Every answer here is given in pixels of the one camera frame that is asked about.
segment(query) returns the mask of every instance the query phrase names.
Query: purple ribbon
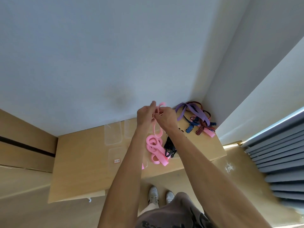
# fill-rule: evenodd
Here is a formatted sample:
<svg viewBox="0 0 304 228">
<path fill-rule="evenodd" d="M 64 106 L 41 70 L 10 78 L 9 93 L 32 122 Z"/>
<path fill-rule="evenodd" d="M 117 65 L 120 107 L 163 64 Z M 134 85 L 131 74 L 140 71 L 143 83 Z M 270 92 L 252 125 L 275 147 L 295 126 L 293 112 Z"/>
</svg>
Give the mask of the purple ribbon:
<svg viewBox="0 0 304 228">
<path fill-rule="evenodd" d="M 187 103 L 183 103 L 182 102 L 182 103 L 180 103 L 180 104 L 177 105 L 177 107 L 175 108 L 175 112 L 177 112 L 180 107 L 184 107 L 184 108 L 183 108 L 183 111 L 181 112 L 180 116 L 177 118 L 178 121 L 184 116 L 186 108 L 188 107 L 189 110 L 194 115 L 196 115 L 197 117 L 199 117 L 200 119 L 202 119 L 203 121 L 205 121 L 207 123 L 207 126 L 210 126 L 209 119 L 207 118 L 207 116 L 205 115 L 205 113 L 196 105 L 196 103 L 189 103 L 189 104 L 187 104 Z"/>
</svg>

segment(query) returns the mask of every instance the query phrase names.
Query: pink ribbon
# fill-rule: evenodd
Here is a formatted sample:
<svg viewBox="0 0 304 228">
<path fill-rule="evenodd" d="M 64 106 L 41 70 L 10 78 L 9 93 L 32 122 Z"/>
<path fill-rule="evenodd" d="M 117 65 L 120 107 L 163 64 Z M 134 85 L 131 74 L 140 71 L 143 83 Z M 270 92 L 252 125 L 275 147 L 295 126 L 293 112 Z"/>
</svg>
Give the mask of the pink ribbon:
<svg viewBox="0 0 304 228">
<path fill-rule="evenodd" d="M 156 107 L 156 111 L 159 113 L 159 108 L 161 106 L 165 106 L 166 104 L 164 102 L 160 103 L 159 106 Z M 165 156 L 165 149 L 162 147 L 163 141 L 161 139 L 161 136 L 163 135 L 163 130 L 160 128 L 159 134 L 155 133 L 155 124 L 153 127 L 154 135 L 149 135 L 146 138 L 146 148 L 147 150 L 152 153 L 151 155 L 151 161 L 154 164 L 160 164 L 162 163 L 164 166 L 166 166 L 169 162 L 168 159 L 170 157 Z"/>
</svg>

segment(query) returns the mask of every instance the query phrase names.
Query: wooden table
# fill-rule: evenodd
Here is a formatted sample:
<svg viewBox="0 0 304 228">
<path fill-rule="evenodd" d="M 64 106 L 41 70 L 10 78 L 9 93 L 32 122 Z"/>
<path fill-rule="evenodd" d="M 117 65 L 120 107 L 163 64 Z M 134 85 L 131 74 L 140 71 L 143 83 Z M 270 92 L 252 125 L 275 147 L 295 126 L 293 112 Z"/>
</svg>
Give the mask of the wooden table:
<svg viewBox="0 0 304 228">
<path fill-rule="evenodd" d="M 186 112 L 186 115 L 189 118 L 191 113 Z M 188 126 L 186 120 L 179 121 L 182 130 L 185 131 Z M 108 168 L 108 150 L 115 147 L 127 149 L 131 142 L 131 139 L 124 137 L 124 122 L 121 122 L 121 127 L 123 139 L 115 145 L 105 145 L 104 126 L 59 136 L 49 203 L 104 195 L 104 190 L 111 186 L 114 179 L 114 173 Z M 196 130 L 197 127 L 185 134 L 209 160 L 226 155 L 217 136 L 211 138 L 204 132 L 198 136 Z M 164 143 L 166 139 L 167 134 L 164 133 Z M 184 168 L 180 158 L 169 159 L 167 166 L 155 165 L 150 161 L 151 153 L 145 151 L 144 162 L 148 161 L 148 166 L 142 170 L 142 178 Z"/>
</svg>

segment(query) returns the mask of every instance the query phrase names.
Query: hand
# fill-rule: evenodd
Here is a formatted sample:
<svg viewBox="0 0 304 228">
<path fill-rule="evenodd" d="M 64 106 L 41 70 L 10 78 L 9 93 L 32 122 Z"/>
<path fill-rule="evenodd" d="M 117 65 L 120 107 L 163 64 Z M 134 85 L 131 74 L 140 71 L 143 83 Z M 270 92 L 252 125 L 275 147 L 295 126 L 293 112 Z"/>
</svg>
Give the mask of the hand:
<svg viewBox="0 0 304 228">
<path fill-rule="evenodd" d="M 144 106 L 137 111 L 137 127 L 143 127 L 149 129 L 153 120 L 153 114 L 155 112 L 156 102 L 152 101 L 150 106 Z"/>
<path fill-rule="evenodd" d="M 160 107 L 159 113 L 155 113 L 154 118 L 167 133 L 170 130 L 178 129 L 176 112 L 170 107 Z"/>
</svg>

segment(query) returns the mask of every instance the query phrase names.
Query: gray curtain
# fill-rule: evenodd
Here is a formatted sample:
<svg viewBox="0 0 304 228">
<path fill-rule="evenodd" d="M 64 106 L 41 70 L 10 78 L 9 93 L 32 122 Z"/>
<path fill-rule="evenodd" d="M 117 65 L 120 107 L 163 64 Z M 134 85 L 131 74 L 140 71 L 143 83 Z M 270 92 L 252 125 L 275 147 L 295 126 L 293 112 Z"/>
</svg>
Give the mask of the gray curtain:
<svg viewBox="0 0 304 228">
<path fill-rule="evenodd" d="M 242 145 L 283 205 L 304 209 L 304 112 Z"/>
</svg>

